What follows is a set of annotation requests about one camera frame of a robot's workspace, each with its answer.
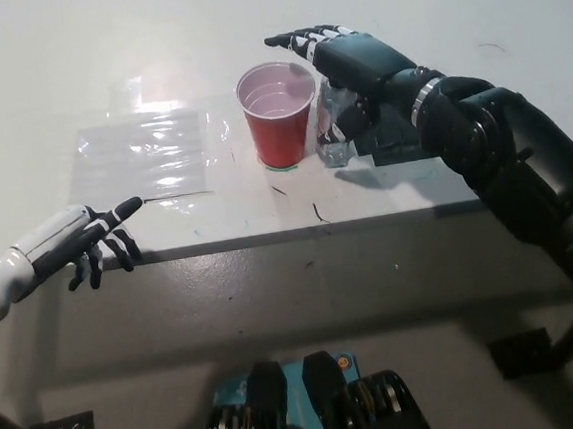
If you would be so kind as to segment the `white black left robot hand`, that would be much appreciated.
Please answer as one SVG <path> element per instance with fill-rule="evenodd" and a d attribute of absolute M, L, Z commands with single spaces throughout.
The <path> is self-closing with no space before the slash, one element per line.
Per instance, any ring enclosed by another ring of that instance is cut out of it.
<path fill-rule="evenodd" d="M 121 268 L 132 271 L 143 256 L 134 237 L 124 227 L 124 221 L 142 205 L 143 200 L 137 196 L 103 212 L 83 204 L 70 205 L 23 237 L 13 247 L 30 262 L 33 276 L 17 292 L 14 301 L 24 300 L 71 263 L 76 272 L 68 290 L 75 291 L 86 279 L 92 289 L 99 288 L 103 274 L 100 244 L 112 251 Z"/>

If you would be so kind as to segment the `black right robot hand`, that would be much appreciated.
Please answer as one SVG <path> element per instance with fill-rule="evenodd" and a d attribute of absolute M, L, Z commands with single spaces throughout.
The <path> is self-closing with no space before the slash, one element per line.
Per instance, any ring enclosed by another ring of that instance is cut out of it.
<path fill-rule="evenodd" d="M 327 144 L 350 142 L 378 121 L 389 82 L 416 68 L 412 60 L 371 34 L 338 24 L 268 36 L 264 44 L 292 51 L 311 63 L 331 87 L 355 95 L 319 139 Z"/>

